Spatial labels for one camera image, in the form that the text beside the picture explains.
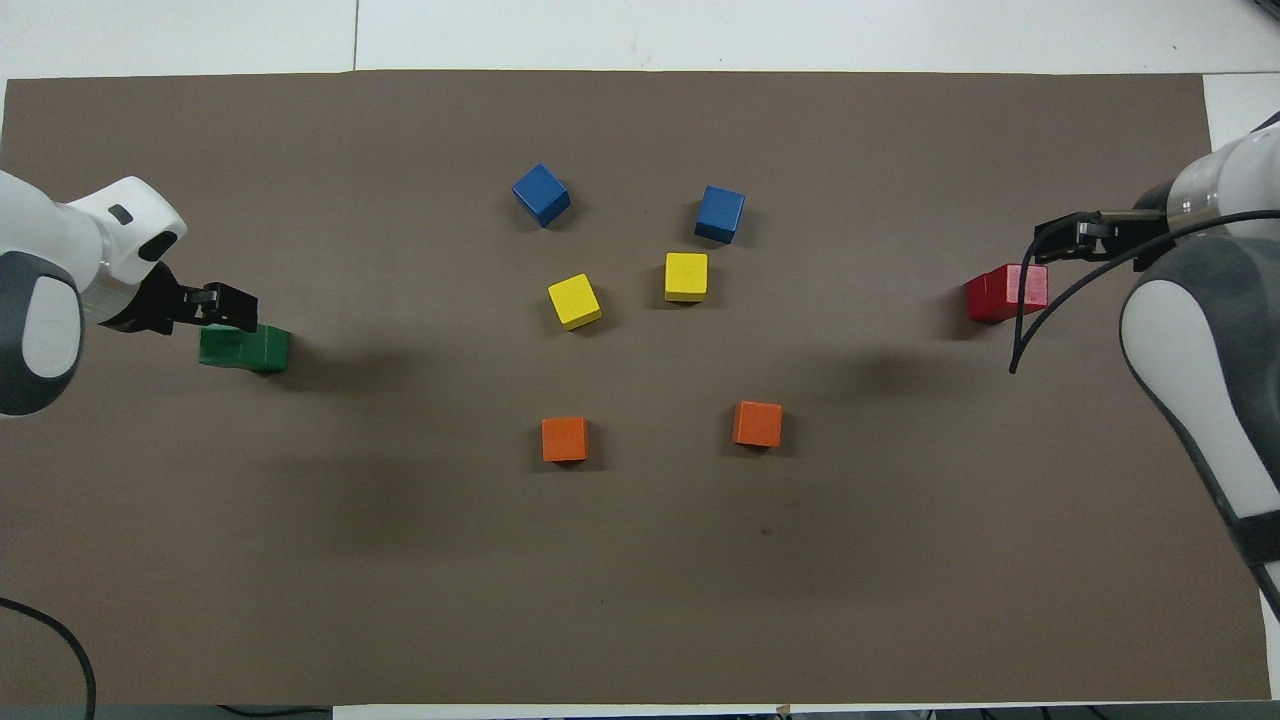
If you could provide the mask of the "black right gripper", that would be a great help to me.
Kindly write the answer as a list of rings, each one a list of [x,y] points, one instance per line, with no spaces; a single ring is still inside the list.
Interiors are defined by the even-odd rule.
[[[1114,260],[1142,243],[1167,232],[1171,184],[1158,184],[1146,191],[1128,210],[1079,211],[1075,214],[1075,236],[1047,236],[1036,247],[1036,264],[1060,261],[1100,263]],[[1100,224],[1106,225],[1101,237]]]

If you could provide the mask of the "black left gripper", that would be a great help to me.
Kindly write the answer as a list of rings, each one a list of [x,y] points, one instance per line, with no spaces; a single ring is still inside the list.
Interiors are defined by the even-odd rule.
[[[186,304],[195,307],[186,319]],[[156,265],[137,286],[133,299],[101,327],[122,333],[172,334],[177,323],[225,325],[238,331],[259,328],[259,299],[225,283],[200,288],[180,284],[168,265]]]

